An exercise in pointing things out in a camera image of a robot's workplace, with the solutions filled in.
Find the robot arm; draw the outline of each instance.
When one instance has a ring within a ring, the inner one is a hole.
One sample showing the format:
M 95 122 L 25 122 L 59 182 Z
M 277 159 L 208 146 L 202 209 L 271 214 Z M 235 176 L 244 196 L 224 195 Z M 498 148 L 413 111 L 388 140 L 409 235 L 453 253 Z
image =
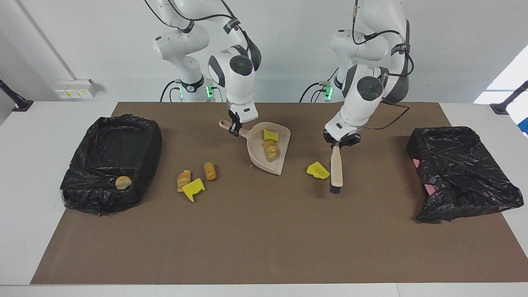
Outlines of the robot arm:
M 353 19 L 352 30 L 339 30 L 332 38 L 340 62 L 334 84 L 345 98 L 341 110 L 325 125 L 332 142 L 353 136 L 381 100 L 397 103 L 409 89 L 409 23 L 401 0 L 356 0 Z M 387 54 L 388 68 L 369 67 Z
M 188 55 L 206 48 L 209 35 L 195 21 L 207 19 L 223 27 L 234 45 L 212 55 L 208 70 L 212 79 L 226 90 L 229 115 L 233 120 L 230 133 L 238 136 L 242 123 L 258 117 L 253 86 L 254 72 L 260 67 L 262 57 L 238 19 L 223 4 L 223 0 L 158 0 L 160 18 L 177 31 L 157 37 L 154 50 L 179 69 L 184 100 L 205 101 L 207 89 L 200 64 Z

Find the black plastic bag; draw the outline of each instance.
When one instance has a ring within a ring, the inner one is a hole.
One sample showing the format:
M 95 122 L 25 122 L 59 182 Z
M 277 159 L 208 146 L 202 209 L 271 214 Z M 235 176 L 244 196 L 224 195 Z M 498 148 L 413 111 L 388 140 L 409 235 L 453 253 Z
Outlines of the black plastic bag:
M 451 221 L 524 204 L 521 191 L 468 127 L 415 129 L 407 154 L 415 159 L 420 182 L 432 186 L 418 221 Z
M 108 214 L 137 204 L 152 181 L 162 135 L 153 120 L 134 115 L 99 118 L 87 130 L 61 184 L 64 206 L 89 214 Z M 119 176 L 132 185 L 116 189 Z

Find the black pole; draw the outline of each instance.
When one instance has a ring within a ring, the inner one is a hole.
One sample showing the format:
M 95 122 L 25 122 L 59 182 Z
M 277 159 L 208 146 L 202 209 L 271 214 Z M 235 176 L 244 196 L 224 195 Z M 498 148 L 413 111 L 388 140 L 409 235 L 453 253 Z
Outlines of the black pole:
M 32 100 L 26 100 L 24 97 L 17 94 L 10 87 L 8 87 L 3 80 L 0 79 L 0 89 L 2 89 L 15 102 L 15 107 L 11 109 L 14 112 L 25 112 L 33 104 Z
M 513 91 L 513 94 L 511 94 L 504 102 L 500 104 L 490 104 L 490 106 L 498 115 L 509 115 L 509 113 L 506 111 L 506 107 L 508 104 L 512 103 L 515 98 L 519 97 L 522 92 L 526 91 L 526 89 L 528 89 L 528 80 L 525 81 L 523 85 L 519 87 L 519 89 Z

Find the yellow sponge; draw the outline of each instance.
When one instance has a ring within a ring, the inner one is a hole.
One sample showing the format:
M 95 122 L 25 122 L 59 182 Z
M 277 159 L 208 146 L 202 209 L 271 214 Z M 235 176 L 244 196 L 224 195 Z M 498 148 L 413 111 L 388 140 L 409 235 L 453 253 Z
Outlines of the yellow sponge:
M 326 170 L 326 168 L 324 168 L 319 162 L 315 162 L 314 164 L 308 166 L 306 173 L 322 180 L 327 179 L 330 176 L 330 172 L 328 172 L 328 170 Z
M 187 195 L 187 198 L 194 203 L 194 194 L 198 194 L 200 191 L 205 191 L 205 186 L 201 179 L 195 179 L 192 182 L 183 186 L 183 192 Z
M 272 140 L 275 142 L 279 141 L 279 133 L 271 132 L 264 129 L 264 141 Z

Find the dustpan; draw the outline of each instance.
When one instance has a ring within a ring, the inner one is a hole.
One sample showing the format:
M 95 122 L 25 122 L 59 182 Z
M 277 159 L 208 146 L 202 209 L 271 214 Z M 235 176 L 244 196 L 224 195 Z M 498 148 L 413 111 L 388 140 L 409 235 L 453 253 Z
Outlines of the dustpan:
M 227 120 L 220 120 L 218 124 L 226 130 L 229 130 L 231 127 L 231 123 Z M 268 162 L 266 159 L 266 153 L 262 147 L 264 143 L 262 137 L 264 129 L 279 133 L 279 141 L 277 142 L 279 156 L 273 162 Z M 286 151 L 288 150 L 288 143 L 291 137 L 291 132 L 288 128 L 275 123 L 262 122 L 253 126 L 249 131 L 240 129 L 239 135 L 247 139 L 249 159 L 251 159 L 253 164 L 264 171 L 281 175 Z

